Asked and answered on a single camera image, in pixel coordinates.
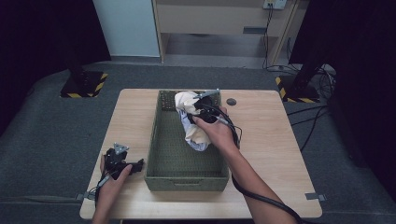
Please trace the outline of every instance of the wooden table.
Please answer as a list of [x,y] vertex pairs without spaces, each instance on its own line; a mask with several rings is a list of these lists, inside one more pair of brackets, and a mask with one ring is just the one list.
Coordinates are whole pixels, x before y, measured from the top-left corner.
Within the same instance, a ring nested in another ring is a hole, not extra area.
[[[147,160],[158,90],[123,90],[111,118],[101,154],[114,142],[129,146],[127,161]],[[226,104],[228,98],[237,102]],[[318,200],[307,200],[315,192],[303,157],[276,91],[221,91],[222,104],[236,126],[243,129],[242,154],[260,177],[285,204],[301,217],[320,217]],[[100,178],[100,157],[88,189]],[[223,192],[149,191],[146,167],[130,176],[111,217],[118,219],[251,218],[241,193],[230,179]],[[94,202],[85,199],[80,210],[92,218]]]

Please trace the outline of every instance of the small black disc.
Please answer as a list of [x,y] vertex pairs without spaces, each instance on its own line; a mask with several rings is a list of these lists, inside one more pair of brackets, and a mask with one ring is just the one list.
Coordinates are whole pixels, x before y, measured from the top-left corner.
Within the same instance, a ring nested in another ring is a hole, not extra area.
[[229,98],[227,99],[227,105],[236,105],[236,100],[233,98]]

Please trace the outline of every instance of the electrical outlet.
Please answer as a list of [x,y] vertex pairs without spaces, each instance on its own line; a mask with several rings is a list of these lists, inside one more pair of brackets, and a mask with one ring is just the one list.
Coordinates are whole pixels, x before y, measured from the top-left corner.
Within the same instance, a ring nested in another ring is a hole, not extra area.
[[284,9],[288,0],[265,0],[263,8]]
[[263,8],[271,8],[274,7],[276,0],[264,0],[264,4],[262,5]]

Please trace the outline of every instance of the gray carpet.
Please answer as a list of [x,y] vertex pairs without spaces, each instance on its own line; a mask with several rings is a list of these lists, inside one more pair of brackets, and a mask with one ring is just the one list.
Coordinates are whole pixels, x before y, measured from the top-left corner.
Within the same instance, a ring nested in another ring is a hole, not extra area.
[[[1,196],[74,197],[86,190],[122,89],[276,90],[276,74],[242,68],[196,68],[91,64],[109,74],[96,98],[65,99],[59,91],[67,71],[38,81],[21,111],[0,137]],[[285,103],[287,112],[318,104]],[[316,110],[290,116],[290,123],[313,118]],[[312,122],[293,126],[300,145]],[[322,223],[396,223],[396,203],[369,169],[355,167],[332,123],[318,120],[304,160],[322,202]],[[0,223],[89,223],[79,204],[0,203]],[[136,221],[133,223],[158,223]],[[230,223],[251,223],[234,220]]]

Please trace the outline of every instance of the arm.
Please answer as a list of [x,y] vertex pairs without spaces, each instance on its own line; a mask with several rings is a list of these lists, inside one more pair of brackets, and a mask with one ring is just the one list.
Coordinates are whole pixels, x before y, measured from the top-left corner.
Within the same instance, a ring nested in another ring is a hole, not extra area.
[[[240,153],[239,149],[235,146],[231,130],[228,126],[219,121],[210,124],[196,117],[193,117],[193,119],[197,126],[206,132],[211,142],[219,149],[227,161],[233,173],[233,177],[242,188],[275,201],[282,202],[257,175],[248,161]],[[244,197],[255,223],[296,223],[296,220],[283,210],[271,204],[260,202],[247,196]]]
[[[104,169],[103,166],[104,160],[102,156],[101,170]],[[113,179],[113,177],[110,177],[101,187],[96,210],[92,217],[93,224],[108,223],[108,215],[110,213],[111,207],[119,196],[123,183],[125,182],[125,179],[129,175],[131,169],[132,165],[128,165],[122,170],[117,180]]]

